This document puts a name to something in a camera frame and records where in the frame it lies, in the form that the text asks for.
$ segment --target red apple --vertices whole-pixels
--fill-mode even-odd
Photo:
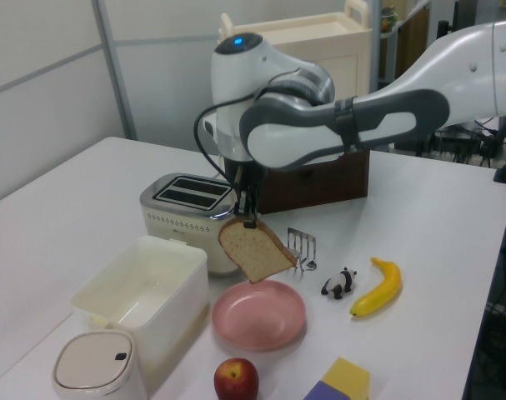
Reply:
[[[219,364],[213,385],[219,400],[256,400],[258,372],[245,358],[229,358]]]

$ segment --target pink plate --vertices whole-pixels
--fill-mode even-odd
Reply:
[[[289,343],[306,321],[303,299],[276,281],[242,282],[216,301],[212,324],[228,343],[249,351],[274,350]]]

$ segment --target banana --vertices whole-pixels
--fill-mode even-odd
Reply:
[[[375,289],[354,302],[349,312],[357,317],[369,315],[380,309],[395,297],[403,285],[401,271],[395,262],[383,261],[375,257],[371,258],[371,262],[381,270],[384,280]]]

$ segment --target slice of bread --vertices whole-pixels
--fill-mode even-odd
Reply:
[[[265,222],[257,221],[255,229],[248,229],[242,221],[233,219],[219,231],[219,243],[250,283],[260,282],[297,263],[297,258]]]

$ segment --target white bin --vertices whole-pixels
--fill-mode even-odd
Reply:
[[[61,399],[147,399],[136,344],[123,331],[98,331],[73,338],[58,356],[53,386]]]
[[[360,18],[354,15],[357,11]],[[258,33],[281,52],[325,68],[336,99],[369,93],[372,29],[363,0],[346,0],[344,12],[234,26],[221,16],[219,40],[239,33]]]
[[[208,306],[204,250],[140,237],[71,299],[84,328],[120,329],[138,347],[145,378]]]

